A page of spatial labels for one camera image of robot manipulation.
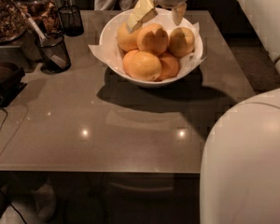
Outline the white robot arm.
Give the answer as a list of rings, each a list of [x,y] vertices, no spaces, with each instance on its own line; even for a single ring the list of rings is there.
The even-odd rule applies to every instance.
[[[237,0],[280,75],[280,0]],[[229,109],[203,149],[200,224],[280,224],[280,89]]]

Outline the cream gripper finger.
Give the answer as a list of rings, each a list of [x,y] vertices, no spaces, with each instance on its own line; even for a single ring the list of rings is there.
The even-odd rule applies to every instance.
[[[175,25],[179,25],[182,22],[186,10],[187,10],[187,4],[185,2],[172,8],[172,16]]]
[[[156,16],[157,10],[154,0],[138,0],[127,20],[128,29],[134,32]]]

